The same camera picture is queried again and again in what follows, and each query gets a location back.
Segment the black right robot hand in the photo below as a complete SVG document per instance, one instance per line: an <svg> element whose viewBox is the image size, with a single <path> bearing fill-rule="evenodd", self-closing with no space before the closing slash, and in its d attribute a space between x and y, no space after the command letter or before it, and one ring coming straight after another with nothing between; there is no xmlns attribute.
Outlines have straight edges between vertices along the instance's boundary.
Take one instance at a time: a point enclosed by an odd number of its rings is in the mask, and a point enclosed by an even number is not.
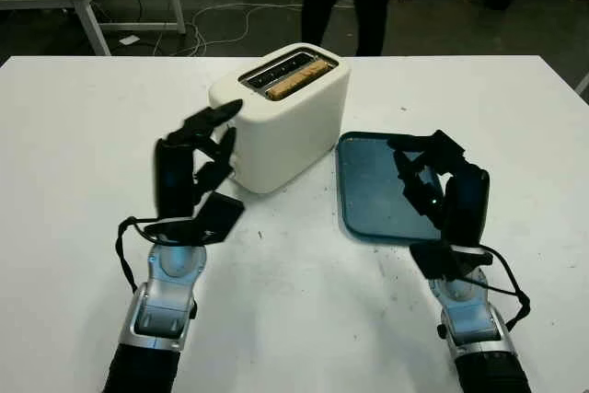
<svg viewBox="0 0 589 393"><path fill-rule="evenodd" d="M476 248L488 207L487 170L468 162L465 149L441 130L427 136L393 134L387 144L404 184L403 195L418 214L430 219L444 242ZM444 191L422 180L426 168L450 176Z"/></svg>

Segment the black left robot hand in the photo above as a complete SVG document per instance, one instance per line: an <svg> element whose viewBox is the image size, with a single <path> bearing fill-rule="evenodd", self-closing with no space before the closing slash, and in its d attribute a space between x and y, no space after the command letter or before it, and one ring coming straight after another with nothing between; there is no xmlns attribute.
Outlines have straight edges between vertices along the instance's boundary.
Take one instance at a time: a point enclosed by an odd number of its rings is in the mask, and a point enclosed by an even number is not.
<svg viewBox="0 0 589 393"><path fill-rule="evenodd" d="M233 119L242 106L243 101L236 99L217 108L204 108L156 141L154 185L159 218L191 216L202 196L216 190L231 174L237 129L227 129L218 141L213 132Z"/></svg>

